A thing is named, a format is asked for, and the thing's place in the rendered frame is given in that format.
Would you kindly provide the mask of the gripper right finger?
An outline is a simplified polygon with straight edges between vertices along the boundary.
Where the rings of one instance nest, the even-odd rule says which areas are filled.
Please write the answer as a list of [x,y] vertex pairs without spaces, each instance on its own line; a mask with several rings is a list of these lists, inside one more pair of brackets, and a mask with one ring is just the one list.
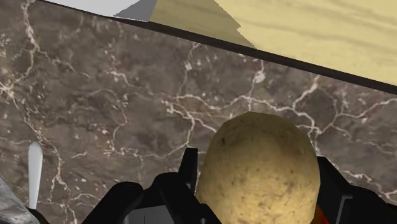
[[397,224],[397,206],[350,184],[326,157],[317,157],[321,184],[317,204],[329,224]]

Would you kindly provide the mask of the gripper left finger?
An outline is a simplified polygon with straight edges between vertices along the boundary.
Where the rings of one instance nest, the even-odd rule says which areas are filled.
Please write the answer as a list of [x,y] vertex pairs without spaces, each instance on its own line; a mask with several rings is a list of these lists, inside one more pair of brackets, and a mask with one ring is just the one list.
[[185,149],[178,172],[159,174],[151,186],[121,182],[99,201],[82,224],[221,224],[195,195],[198,149]]

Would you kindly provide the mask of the grey mottled object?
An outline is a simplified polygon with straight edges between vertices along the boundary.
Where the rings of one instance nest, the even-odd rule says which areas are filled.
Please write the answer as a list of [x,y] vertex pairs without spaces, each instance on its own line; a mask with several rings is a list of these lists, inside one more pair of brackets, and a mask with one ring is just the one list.
[[0,224],[40,224],[1,178]]

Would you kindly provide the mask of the yellow-brown potato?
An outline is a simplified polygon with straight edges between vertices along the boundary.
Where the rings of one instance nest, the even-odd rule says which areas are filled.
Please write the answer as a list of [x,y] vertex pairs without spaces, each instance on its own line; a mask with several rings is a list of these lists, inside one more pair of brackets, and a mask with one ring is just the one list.
[[279,116],[247,112],[211,139],[196,197],[222,224],[310,224],[319,187],[307,134]]

